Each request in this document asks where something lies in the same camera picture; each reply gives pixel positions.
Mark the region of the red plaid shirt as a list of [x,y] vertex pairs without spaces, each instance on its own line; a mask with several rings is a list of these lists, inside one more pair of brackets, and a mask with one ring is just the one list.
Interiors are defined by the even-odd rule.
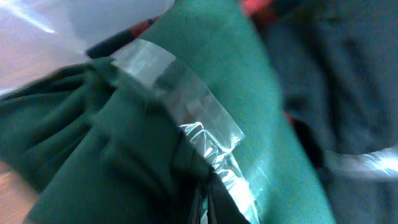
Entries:
[[[270,3],[271,1],[239,1],[239,6],[244,17],[251,17],[260,10],[265,9]],[[156,23],[159,17],[160,16],[155,16],[153,18],[146,19],[126,30],[114,34],[108,39],[101,41],[86,51],[87,56],[92,59],[109,57],[117,50],[138,39],[142,33]]]

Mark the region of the dark green garment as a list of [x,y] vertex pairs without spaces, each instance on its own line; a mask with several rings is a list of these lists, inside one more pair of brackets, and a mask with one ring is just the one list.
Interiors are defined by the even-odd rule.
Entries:
[[2,223],[333,223],[237,1],[1,97]]

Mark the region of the black garment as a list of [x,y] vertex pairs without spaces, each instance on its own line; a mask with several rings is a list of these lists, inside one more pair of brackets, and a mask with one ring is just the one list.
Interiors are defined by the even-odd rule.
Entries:
[[338,223],[397,222],[397,0],[273,1],[262,39]]

